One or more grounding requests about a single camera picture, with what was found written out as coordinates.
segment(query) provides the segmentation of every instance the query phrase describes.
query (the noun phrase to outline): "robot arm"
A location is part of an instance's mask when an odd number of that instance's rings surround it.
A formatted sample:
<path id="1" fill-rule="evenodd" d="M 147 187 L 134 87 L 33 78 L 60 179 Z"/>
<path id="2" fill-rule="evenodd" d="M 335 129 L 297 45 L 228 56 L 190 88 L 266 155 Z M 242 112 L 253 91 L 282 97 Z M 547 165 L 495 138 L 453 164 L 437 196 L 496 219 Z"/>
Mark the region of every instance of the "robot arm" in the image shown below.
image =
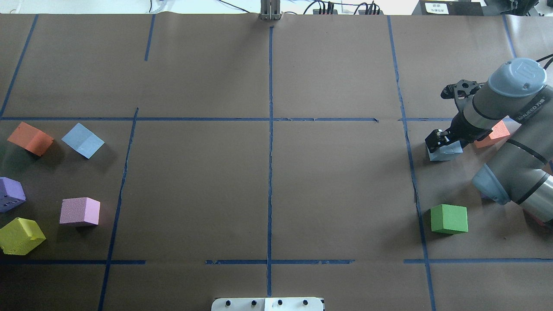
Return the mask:
<path id="1" fill-rule="evenodd" d="M 431 153 L 455 141 L 464 148 L 485 138 L 505 116 L 521 123 L 473 184 L 502 205 L 514 201 L 553 228 L 553 177 L 541 170 L 553 158 L 553 88 L 546 79 L 537 62 L 515 58 L 486 83 L 461 80 L 446 87 L 442 97 L 454 98 L 459 113 L 446 131 L 434 130 L 426 145 Z"/>

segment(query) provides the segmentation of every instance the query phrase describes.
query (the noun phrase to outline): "orange cube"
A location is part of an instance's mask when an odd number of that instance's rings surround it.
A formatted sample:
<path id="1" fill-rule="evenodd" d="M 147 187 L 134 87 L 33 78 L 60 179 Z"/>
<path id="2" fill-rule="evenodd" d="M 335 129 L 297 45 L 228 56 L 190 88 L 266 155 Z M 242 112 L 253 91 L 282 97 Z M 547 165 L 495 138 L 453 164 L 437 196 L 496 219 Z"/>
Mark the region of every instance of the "orange cube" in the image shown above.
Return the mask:
<path id="1" fill-rule="evenodd" d="M 8 137 L 8 142 L 12 142 L 41 157 L 52 145 L 54 139 L 43 131 L 21 122 Z"/>
<path id="2" fill-rule="evenodd" d="M 499 141 L 501 141 L 503 138 L 508 137 L 511 135 L 509 133 L 509 130 L 507 129 L 507 126 L 505 126 L 505 122 L 503 120 L 499 121 L 494 127 L 492 127 L 493 132 L 490 133 L 484 140 L 478 142 L 474 142 L 474 145 L 476 148 L 482 148 L 486 146 L 491 146 L 493 144 L 497 144 Z"/>

